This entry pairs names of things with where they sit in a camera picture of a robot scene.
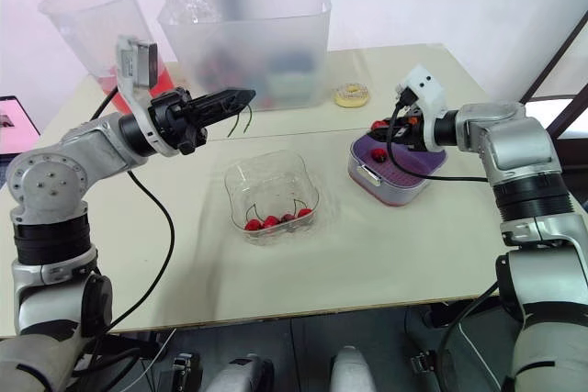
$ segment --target purple basket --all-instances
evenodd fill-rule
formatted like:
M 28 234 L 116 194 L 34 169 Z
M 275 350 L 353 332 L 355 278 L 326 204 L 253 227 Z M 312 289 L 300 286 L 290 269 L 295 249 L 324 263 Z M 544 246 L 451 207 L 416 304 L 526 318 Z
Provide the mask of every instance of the purple basket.
M 410 202 L 427 184 L 399 170 L 390 159 L 375 162 L 371 158 L 373 149 L 386 150 L 386 144 L 364 135 L 351 145 L 348 172 L 359 185 L 364 187 L 385 204 L 401 206 Z M 446 160 L 445 151 L 409 151 L 406 147 L 393 144 L 394 159 L 405 169 L 418 174 L 432 174 Z

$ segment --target red cherry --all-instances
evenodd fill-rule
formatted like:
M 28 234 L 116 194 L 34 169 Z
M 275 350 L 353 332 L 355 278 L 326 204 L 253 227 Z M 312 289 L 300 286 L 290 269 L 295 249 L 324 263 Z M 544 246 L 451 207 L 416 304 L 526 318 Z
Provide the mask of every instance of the red cherry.
M 301 211 L 298 212 L 298 218 L 302 218 L 303 216 L 309 215 L 312 213 L 310 208 L 303 208 Z
M 249 222 L 247 222 L 247 225 L 245 225 L 245 229 L 247 231 L 256 231 L 256 230 L 260 230 L 262 227 L 261 222 L 257 219 L 251 219 Z
M 282 222 L 288 222 L 290 220 L 294 220 L 296 217 L 294 215 L 290 215 L 289 213 L 286 213 L 284 216 L 282 216 L 281 221 Z
M 387 128 L 389 125 L 390 124 L 388 124 L 386 121 L 379 119 L 379 120 L 374 121 L 373 123 L 371 123 L 371 129 L 372 130 L 376 130 L 376 129 L 379 129 L 379 128 Z
M 372 149 L 370 155 L 375 162 L 385 162 L 388 159 L 388 154 L 383 149 Z
M 266 220 L 264 220 L 264 229 L 269 229 L 270 227 L 274 227 L 277 224 L 279 224 L 278 218 L 275 216 L 268 216 Z

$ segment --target table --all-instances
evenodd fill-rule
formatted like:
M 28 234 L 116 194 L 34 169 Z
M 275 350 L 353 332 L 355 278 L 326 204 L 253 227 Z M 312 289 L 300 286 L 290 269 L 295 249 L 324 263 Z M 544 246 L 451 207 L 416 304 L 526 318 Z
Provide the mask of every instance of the table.
M 160 284 L 118 330 L 404 305 L 484 291 L 495 280 L 495 258 L 506 251 L 490 187 L 434 182 L 409 205 L 386 207 L 347 175 L 350 143 L 371 121 L 391 113 L 394 86 L 418 62 L 446 88 L 449 107 L 487 99 L 440 45 L 330 52 L 329 85 L 367 84 L 372 99 L 364 107 L 343 109 L 328 101 L 308 109 L 256 112 L 246 134 L 237 129 L 227 140 L 233 122 L 225 121 L 211 128 L 210 142 L 195 154 L 153 156 L 138 169 L 170 211 L 176 245 Z M 170 72 L 182 83 L 176 66 L 170 65 Z M 85 78 L 39 145 L 88 119 L 101 98 L 99 87 Z M 317 224 L 280 243 L 254 246 L 230 221 L 224 171 L 238 159 L 280 149 L 298 152 L 309 167 L 321 192 Z M 441 174 L 483 174 L 477 155 L 447 152 Z M 116 317 L 153 280 L 166 254 L 168 228 L 124 174 L 97 183 L 86 201 L 100 268 L 114 286 Z M 2 189 L 3 305 L 13 301 L 8 269 L 16 257 L 8 217 L 13 205 Z M 13 333 L 13 311 L 2 308 L 0 335 Z

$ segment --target plastic tub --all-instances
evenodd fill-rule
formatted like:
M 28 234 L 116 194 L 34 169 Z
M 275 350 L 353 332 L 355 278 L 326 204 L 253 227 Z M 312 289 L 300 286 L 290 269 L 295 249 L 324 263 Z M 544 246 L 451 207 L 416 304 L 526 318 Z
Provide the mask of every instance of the plastic tub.
M 279 109 L 322 101 L 330 15 L 330 0 L 168 0 L 158 21 L 192 86 Z
M 387 158 L 376 162 L 371 157 L 373 149 L 386 150 L 386 144 L 364 135 L 351 145 L 347 171 L 351 178 L 384 204 L 403 206 L 411 202 L 429 181 L 406 174 Z M 394 159 L 404 168 L 418 174 L 432 174 L 443 165 L 445 151 L 409 151 L 406 147 L 392 144 Z
M 39 11 L 59 30 L 105 94 L 117 85 L 115 48 L 119 35 L 153 41 L 137 0 L 43 0 Z M 174 87 L 161 57 L 157 69 L 159 78 L 152 96 Z M 113 103 L 121 112 L 130 113 L 120 94 L 114 96 Z
M 232 222 L 253 243 L 284 232 L 307 230 L 314 222 L 319 192 L 312 185 L 302 158 L 292 151 L 274 151 L 230 167 L 224 179 L 231 200 Z M 246 230 L 252 219 L 282 219 L 311 212 L 262 230 Z

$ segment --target red liquid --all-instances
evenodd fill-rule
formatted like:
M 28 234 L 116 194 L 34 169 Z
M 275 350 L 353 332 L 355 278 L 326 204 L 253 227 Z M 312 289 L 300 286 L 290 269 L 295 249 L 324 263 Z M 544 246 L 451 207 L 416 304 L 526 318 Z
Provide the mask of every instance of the red liquid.
M 111 77 L 98 78 L 97 81 L 98 84 L 100 84 L 100 87 L 102 88 L 104 93 L 108 94 L 112 89 L 114 89 L 114 86 L 117 85 L 117 76 L 113 75 Z M 159 77 L 157 78 L 157 84 L 149 92 L 151 96 L 155 98 L 160 93 L 168 91 L 173 88 L 174 83 L 172 83 L 172 79 L 169 76 L 167 68 L 164 67 L 164 70 L 159 74 Z M 112 104 L 119 110 L 119 112 L 123 114 L 130 113 L 130 109 L 127 106 L 127 103 L 125 103 L 124 98 L 119 93 L 114 95 L 114 97 L 112 98 Z

